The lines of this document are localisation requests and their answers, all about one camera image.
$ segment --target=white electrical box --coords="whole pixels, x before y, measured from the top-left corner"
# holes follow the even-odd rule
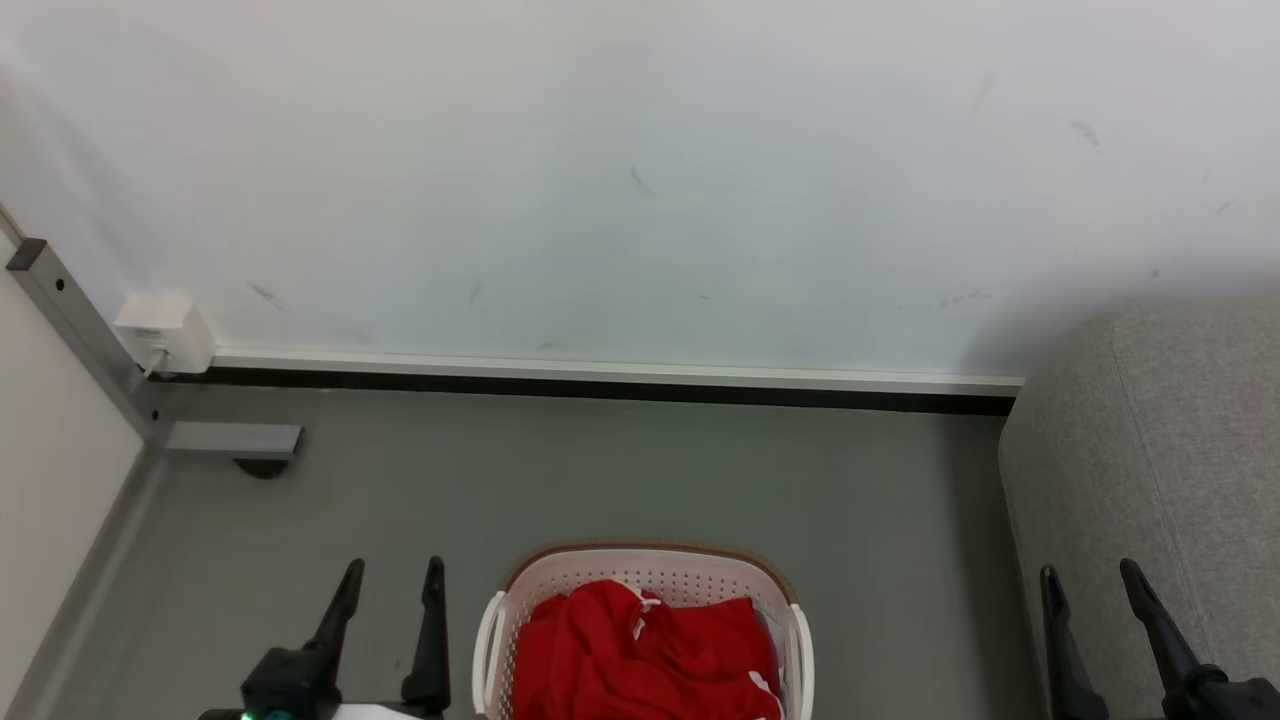
[[[115,316],[115,327],[138,365],[150,368],[163,351],[156,369],[164,373],[204,373],[218,348],[205,319],[180,295],[131,295]]]

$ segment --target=wall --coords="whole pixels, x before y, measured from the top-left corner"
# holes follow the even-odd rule
[[[9,0],[0,197],[224,346],[1021,374],[1280,274],[1280,6]]]
[[[0,338],[4,716],[142,441],[4,272]]]

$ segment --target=white basket handle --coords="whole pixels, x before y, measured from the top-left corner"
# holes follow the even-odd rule
[[[805,619],[804,610],[800,610],[799,605],[791,606],[791,618],[796,633],[800,635],[800,676],[795,679],[800,685],[800,716],[790,720],[810,720],[813,716],[813,635],[809,634],[809,620]]]
[[[489,710],[486,702],[488,691],[493,687],[493,675],[489,664],[494,660],[489,648],[498,620],[498,609],[502,606],[502,598],[506,594],[498,591],[498,594],[493,596],[493,600],[489,601],[489,606],[484,609],[484,616],[480,618],[480,632],[476,633],[476,650],[471,653],[471,705],[475,706],[477,715],[484,715]]]

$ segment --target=basket rim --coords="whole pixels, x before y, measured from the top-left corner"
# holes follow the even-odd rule
[[[791,588],[791,583],[787,582],[786,575],[777,569],[772,562],[765,560],[763,556],[751,552],[749,550],[742,550],[740,547],[732,547],[726,544],[716,544],[707,542],[681,542],[681,541],[662,541],[653,538],[600,538],[600,539],[580,539],[580,541],[566,541],[556,542],[543,546],[529,555],[526,555],[516,568],[507,575],[507,582],[503,584],[503,592],[511,592],[511,588],[516,584],[521,573],[529,569],[530,565],[538,562],[544,557],[552,555],[559,555],[564,552],[581,552],[586,550],[667,550],[675,552],[690,552],[694,555],[713,555],[717,557],[727,557],[730,560],[739,560],[749,565],[754,565],[765,575],[769,577],[782,591],[782,597],[787,601],[787,605],[795,605],[797,602],[796,593]]]

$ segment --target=gray fabric upholstery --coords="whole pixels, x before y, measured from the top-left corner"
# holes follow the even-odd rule
[[[1039,659],[1052,562],[1111,716],[1162,715],[1117,569],[1133,557],[1202,661],[1280,683],[1280,299],[1096,319],[1028,379],[1000,452]]]

